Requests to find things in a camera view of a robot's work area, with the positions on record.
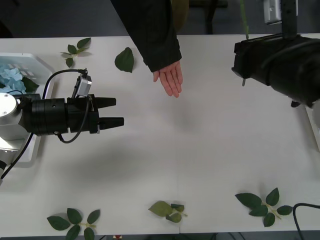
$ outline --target table surface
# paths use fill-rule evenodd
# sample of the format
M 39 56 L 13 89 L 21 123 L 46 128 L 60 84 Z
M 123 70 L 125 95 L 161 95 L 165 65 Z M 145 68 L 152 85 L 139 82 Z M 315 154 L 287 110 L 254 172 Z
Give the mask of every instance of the table surface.
M 32 53 L 58 71 L 66 68 L 59 52 L 79 39 L 0 39 L 0 52 Z M 231 67 L 243 39 L 179 36 L 184 83 L 176 99 L 153 83 L 130 38 L 92 38 L 75 68 L 88 68 L 96 97 L 117 99 L 100 116 L 124 117 L 124 126 L 84 132 L 72 144 L 43 137 L 34 165 L 15 168 L 1 185 L 0 237 L 65 235 L 46 218 L 67 208 L 84 219 L 101 209 L 99 235 L 295 230 L 292 215 L 264 228 L 235 198 L 265 198 L 278 187 L 277 206 L 320 203 L 320 153 L 306 111 L 252 79 L 241 86 Z M 114 65 L 125 47 L 133 50 L 132 74 Z M 52 97 L 69 97 L 77 76 L 57 78 Z M 148 208 L 158 200 L 185 204 L 188 217 L 180 224 L 156 217 Z M 320 229 L 317 211 L 297 215 L 303 230 Z

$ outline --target black jacket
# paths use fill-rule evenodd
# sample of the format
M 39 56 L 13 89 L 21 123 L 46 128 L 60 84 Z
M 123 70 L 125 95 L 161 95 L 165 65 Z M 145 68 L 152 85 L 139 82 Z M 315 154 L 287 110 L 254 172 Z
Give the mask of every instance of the black jacket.
M 111 0 L 151 72 L 181 59 L 171 0 Z

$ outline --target hand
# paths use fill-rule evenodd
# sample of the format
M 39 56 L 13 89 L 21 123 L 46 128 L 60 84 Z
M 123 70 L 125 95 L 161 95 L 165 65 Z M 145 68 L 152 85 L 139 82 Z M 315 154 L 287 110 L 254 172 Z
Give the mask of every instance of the hand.
M 166 94 L 170 97 L 173 95 L 179 97 L 182 88 L 181 84 L 184 81 L 180 61 L 176 61 L 169 66 L 166 66 L 159 71 L 153 73 L 153 81 L 156 82 L 160 78 L 161 84 L 164 87 Z

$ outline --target light green leaf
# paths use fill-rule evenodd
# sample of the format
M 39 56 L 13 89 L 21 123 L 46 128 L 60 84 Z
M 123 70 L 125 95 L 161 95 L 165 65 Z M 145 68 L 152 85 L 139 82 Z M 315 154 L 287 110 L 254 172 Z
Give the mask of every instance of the light green leaf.
M 171 216 L 166 215 L 165 219 L 177 224 L 177 223 L 180 223 L 182 216 L 180 215 L 180 213 L 177 212 L 177 213 L 172 214 Z
M 79 54 L 79 53 L 81 53 L 81 52 L 83 52 L 83 51 L 85 51 L 85 50 L 87 50 L 87 49 L 88 49 L 88 47 L 80 48 L 80 49 L 78 49 L 78 50 L 76 51 L 76 54 Z
M 88 224 L 93 224 L 95 221 L 98 220 L 99 217 L 100 217 L 100 209 L 90 213 L 86 221 L 88 222 Z
M 69 56 L 72 56 L 72 54 L 68 53 L 68 52 L 60 52 L 61 54 L 66 54 L 66 55 L 69 55 Z
M 165 201 L 157 201 L 148 210 L 160 217 L 165 217 L 166 215 L 170 215 L 173 212 L 172 207 Z
M 70 68 L 74 64 L 74 59 L 73 58 L 67 58 L 65 60 L 65 64 Z
M 62 231 L 70 227 L 70 223 L 60 216 L 49 216 L 46 219 L 55 230 Z
M 76 54 L 77 49 L 76 49 L 75 46 L 69 44 L 68 45 L 68 52 L 71 53 L 71 54 Z
M 21 80 L 25 86 L 25 92 L 26 93 L 31 93 L 34 92 L 35 90 L 37 90 L 37 88 L 39 87 L 38 84 L 36 84 L 34 81 L 32 81 L 31 79 L 27 78 L 27 77 L 23 77 Z
M 80 226 L 74 225 L 69 229 L 68 233 L 65 236 L 65 240 L 75 240 L 80 233 Z
M 68 215 L 68 219 L 72 224 L 79 224 L 82 221 L 82 216 L 80 213 L 74 208 L 68 208 L 66 210 L 66 214 Z
M 279 190 L 278 188 L 275 188 L 268 194 L 268 196 L 266 196 L 265 202 L 270 206 L 274 206 L 279 202 L 279 198 Z
M 252 209 L 249 215 L 254 217 L 264 217 L 268 213 L 268 208 L 266 205 L 260 205 Z
M 87 227 L 84 230 L 84 239 L 85 240 L 95 240 L 95 233 L 90 227 Z
M 132 73 L 134 63 L 135 59 L 130 47 L 126 47 L 114 60 L 115 66 L 120 71 L 125 71 L 127 73 Z
M 261 198 L 252 193 L 239 193 L 235 195 L 235 197 L 240 201 L 240 203 L 251 209 L 260 206 L 262 203 Z
M 90 42 L 90 40 L 91 40 L 91 37 L 84 38 L 84 39 L 78 41 L 76 46 L 78 47 L 78 49 L 82 49 L 85 45 L 87 45 Z
M 284 205 L 279 207 L 277 210 L 278 214 L 286 216 L 292 212 L 292 206 Z
M 275 223 L 276 217 L 273 213 L 269 212 L 263 219 L 263 225 L 267 227 L 271 227 Z
M 180 205 L 180 204 L 171 204 L 171 208 L 177 210 L 178 212 L 182 213 L 185 210 L 185 206 L 184 205 Z
M 171 0 L 171 5 L 174 29 L 179 32 L 187 21 L 189 0 Z

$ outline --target fingers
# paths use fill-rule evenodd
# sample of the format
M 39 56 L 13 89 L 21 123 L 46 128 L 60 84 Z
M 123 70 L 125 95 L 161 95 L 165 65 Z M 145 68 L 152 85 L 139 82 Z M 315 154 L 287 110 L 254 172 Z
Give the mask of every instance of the fingers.
M 172 92 L 172 89 L 167 81 L 166 74 L 164 72 L 160 72 L 159 77 L 160 77 L 160 82 L 161 82 L 166 94 L 168 94 L 171 97 L 173 92 Z
M 176 89 L 178 90 L 178 93 L 181 93 L 182 88 L 181 88 L 181 84 L 179 83 L 177 71 L 175 68 L 171 70 L 171 74 L 172 74 Z
M 184 81 L 184 78 L 182 76 L 182 71 L 181 71 L 181 65 L 180 65 L 180 62 L 175 66 L 175 70 L 176 70 L 176 74 L 178 76 L 178 81 L 180 84 L 183 83 Z
M 159 78 L 159 71 L 155 71 L 153 73 L 153 82 L 155 83 L 156 81 L 158 81 Z
M 166 80 L 167 82 L 169 83 L 169 86 L 171 87 L 171 90 L 172 90 L 172 93 L 173 93 L 173 96 L 175 96 L 176 98 L 179 97 L 179 92 L 178 92 L 178 89 L 176 87 L 176 83 L 174 81 L 174 78 L 172 77 L 172 74 L 170 71 L 167 71 L 165 73 L 165 76 L 166 76 Z

